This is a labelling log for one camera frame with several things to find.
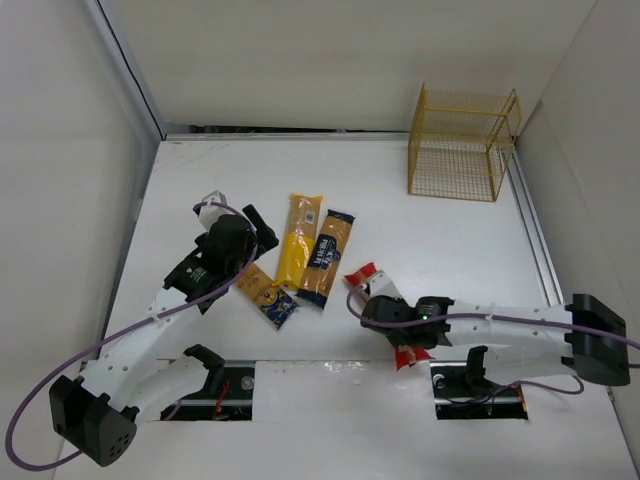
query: white table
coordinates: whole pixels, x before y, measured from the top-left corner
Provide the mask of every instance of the white table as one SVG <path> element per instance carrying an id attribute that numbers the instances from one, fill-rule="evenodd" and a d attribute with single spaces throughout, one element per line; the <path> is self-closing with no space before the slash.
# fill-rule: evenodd
<path id="1" fill-rule="evenodd" d="M 191 250 L 201 233 L 191 206 L 215 189 L 233 206 L 254 203 L 280 236 L 292 192 L 324 195 L 323 211 L 355 212 L 339 273 L 373 260 L 410 303 L 429 294 L 544 304 L 532 254 L 540 246 L 525 234 L 510 183 L 495 204 L 409 196 L 406 143 L 386 135 L 164 142 L 108 333 L 136 321 Z M 278 257 L 259 264 L 274 275 Z M 80 458 L 56 479 L 636 478 L 603 387 L 576 398 L 528 388 L 530 422 L 438 421 L 427 367 L 396 373 L 391 347 L 348 314 L 345 296 L 338 279 L 324 313 L 302 309 L 276 332 L 232 290 L 163 358 L 202 343 L 228 360 L 258 360 L 253 421 L 150 423 L 113 466 Z M 464 359 L 466 349 L 435 356 Z"/>

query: white wall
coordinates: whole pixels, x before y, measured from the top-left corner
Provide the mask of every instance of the white wall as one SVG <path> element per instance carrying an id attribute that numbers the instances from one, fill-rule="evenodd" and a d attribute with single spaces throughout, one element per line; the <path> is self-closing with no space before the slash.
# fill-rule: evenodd
<path id="1" fill-rule="evenodd" d="M 163 115 L 408 130 L 430 88 L 539 100 L 594 0 L 111 0 Z"/>
<path id="2" fill-rule="evenodd" d="M 598 0 L 519 140 L 565 296 L 589 292 L 640 340 L 640 3 Z M 638 362 L 640 354 L 632 353 Z M 640 375 L 614 392 L 640 464 Z"/>
<path id="3" fill-rule="evenodd" d="M 149 139 L 114 90 L 80 0 L 0 2 L 0 431 L 27 391 L 94 339 Z M 57 459 L 46 393 L 17 435 Z M 0 453 L 0 477 L 23 472 Z"/>

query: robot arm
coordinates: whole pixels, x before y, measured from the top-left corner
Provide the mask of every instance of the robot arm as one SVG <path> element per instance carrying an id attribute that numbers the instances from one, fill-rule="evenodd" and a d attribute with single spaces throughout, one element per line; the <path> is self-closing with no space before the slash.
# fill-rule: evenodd
<path id="1" fill-rule="evenodd" d="M 215 387 L 222 380 L 224 360 L 202 345 L 153 372 L 175 335 L 200 319 L 248 262 L 278 245 L 253 206 L 243 209 L 244 218 L 219 204 L 226 205 L 226 199 L 214 192 L 194 209 L 206 233 L 144 312 L 143 319 L 153 320 L 103 351 L 74 380 L 61 376 L 49 390 L 56 432 L 100 466 L 122 456 L 143 422 L 201 390 L 210 376 Z M 211 298 L 201 302 L 205 296 Z"/>
<path id="2" fill-rule="evenodd" d="M 411 307 L 384 272 L 369 279 L 362 291 L 361 296 L 368 298 L 362 315 L 377 322 L 404 323 L 461 314 L 455 320 L 408 328 L 379 328 L 366 322 L 362 326 L 386 335 L 394 346 L 473 346 L 467 357 L 469 382 L 489 380 L 508 385 L 524 378 L 562 374 L 608 386 L 630 382 L 626 345 L 544 325 L 545 321 L 581 325 L 626 336 L 624 320 L 590 295 L 574 295 L 572 304 L 553 307 L 484 306 L 447 297 L 423 297 Z M 523 325 L 491 319 L 500 316 L 539 323 Z"/>

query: yellow wire cage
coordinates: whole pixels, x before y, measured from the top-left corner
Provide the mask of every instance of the yellow wire cage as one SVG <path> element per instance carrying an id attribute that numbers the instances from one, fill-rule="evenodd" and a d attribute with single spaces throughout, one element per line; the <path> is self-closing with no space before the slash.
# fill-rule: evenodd
<path id="1" fill-rule="evenodd" d="M 515 90 L 478 95 L 422 85 L 409 135 L 409 193 L 495 202 L 521 118 Z"/>

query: pasta package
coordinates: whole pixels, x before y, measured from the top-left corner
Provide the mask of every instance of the pasta package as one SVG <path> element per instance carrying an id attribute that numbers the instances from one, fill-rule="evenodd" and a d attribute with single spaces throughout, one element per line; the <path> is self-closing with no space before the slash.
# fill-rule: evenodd
<path id="1" fill-rule="evenodd" d="M 292 290 L 300 288 L 307 262 L 311 257 L 322 197 L 291 195 L 291 208 L 287 220 L 275 285 Z"/>
<path id="2" fill-rule="evenodd" d="M 328 211 L 302 275 L 298 297 L 324 309 L 355 218 L 337 210 Z"/>
<path id="3" fill-rule="evenodd" d="M 293 298 L 274 286 L 273 280 L 255 263 L 240 277 L 236 286 L 278 330 L 298 308 Z"/>

